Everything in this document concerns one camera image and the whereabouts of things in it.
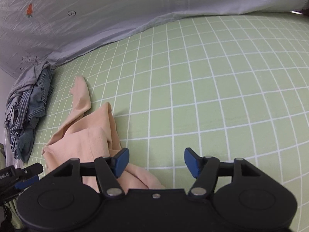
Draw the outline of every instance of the pile of clothes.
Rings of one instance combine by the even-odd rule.
[[[35,128],[39,119],[46,115],[46,101],[53,90],[51,79],[50,64],[30,65],[11,88],[7,98],[4,128],[10,139],[12,160],[29,160]],[[7,166],[12,164],[12,161],[7,161]]]

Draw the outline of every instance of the plus sign symbol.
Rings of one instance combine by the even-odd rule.
[[[73,17],[73,16],[76,15],[76,12],[75,12],[74,10],[70,10],[70,11],[68,12],[68,15],[69,15],[70,17]]]

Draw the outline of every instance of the peach fabric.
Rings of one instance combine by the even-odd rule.
[[[70,92],[73,95],[73,109],[42,150],[49,172],[70,158],[93,162],[95,158],[114,156],[121,150],[111,105],[105,103],[84,117],[84,113],[91,108],[91,103],[83,77],[75,78]],[[127,165],[118,181],[125,193],[129,188],[164,188],[154,175],[133,164]],[[98,192],[95,177],[83,177],[83,183]]]

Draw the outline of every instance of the mattress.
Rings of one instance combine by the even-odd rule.
[[[296,196],[309,231],[309,19],[294,14],[194,17],[153,27],[56,69],[28,164],[71,110],[82,75],[95,111],[110,102],[130,162],[167,188],[194,179],[183,152],[246,158]],[[220,178],[218,186],[230,182]]]
[[[193,15],[302,9],[308,0],[0,0],[0,67],[60,65],[107,43]]]

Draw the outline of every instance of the white wall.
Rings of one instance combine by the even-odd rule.
[[[16,81],[11,75],[0,68],[0,143],[4,144],[4,118],[7,96]]]

